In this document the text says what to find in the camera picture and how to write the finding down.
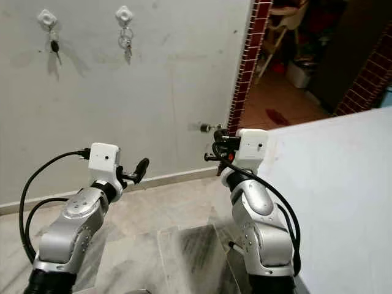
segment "cable connector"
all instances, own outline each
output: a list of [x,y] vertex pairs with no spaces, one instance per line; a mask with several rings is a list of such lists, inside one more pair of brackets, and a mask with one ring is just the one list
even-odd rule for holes
[[90,152],[91,152],[91,148],[84,148],[81,150],[78,150],[78,155],[81,156],[81,158],[89,160],[90,159]]

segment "key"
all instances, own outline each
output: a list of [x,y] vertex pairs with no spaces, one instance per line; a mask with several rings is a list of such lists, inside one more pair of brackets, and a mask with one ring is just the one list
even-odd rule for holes
[[59,63],[61,65],[61,58],[59,55],[59,42],[57,42],[56,40],[50,41],[50,48],[52,52],[56,53],[57,59],[59,60]]
[[128,64],[130,63],[131,57],[132,57],[132,46],[131,46],[131,42],[128,40],[127,47],[125,49],[125,59],[128,62]]

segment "wooden chair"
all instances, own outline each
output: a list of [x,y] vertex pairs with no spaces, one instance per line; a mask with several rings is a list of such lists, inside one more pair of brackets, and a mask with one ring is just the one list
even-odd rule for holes
[[[268,24],[268,37],[263,41],[262,49],[264,52],[268,54],[264,65],[260,73],[257,76],[256,83],[260,81],[260,78],[264,74],[268,64],[272,60],[276,50],[279,48],[279,45],[282,42],[282,39],[288,30],[294,31],[295,33],[295,43],[298,47],[299,39],[298,39],[298,27],[300,26],[302,19],[305,16],[306,9],[308,7],[308,0],[301,0],[300,7],[277,7],[272,8],[270,15],[283,16],[282,20],[279,22],[277,26],[273,26],[271,22]],[[279,32],[280,35],[277,38],[276,42],[274,41],[275,33]]]

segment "key ring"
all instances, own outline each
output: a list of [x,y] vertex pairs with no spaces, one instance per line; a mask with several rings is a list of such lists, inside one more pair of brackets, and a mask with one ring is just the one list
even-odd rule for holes
[[126,49],[132,42],[133,38],[134,38],[133,30],[128,26],[124,26],[120,30],[120,36],[118,37],[118,45],[122,49]]

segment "plastic container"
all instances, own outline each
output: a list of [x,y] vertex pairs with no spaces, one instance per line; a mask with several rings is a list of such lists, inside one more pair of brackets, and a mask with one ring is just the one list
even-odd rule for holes
[[297,66],[294,62],[290,61],[287,66],[286,79],[298,89],[306,88],[310,75],[306,70]]

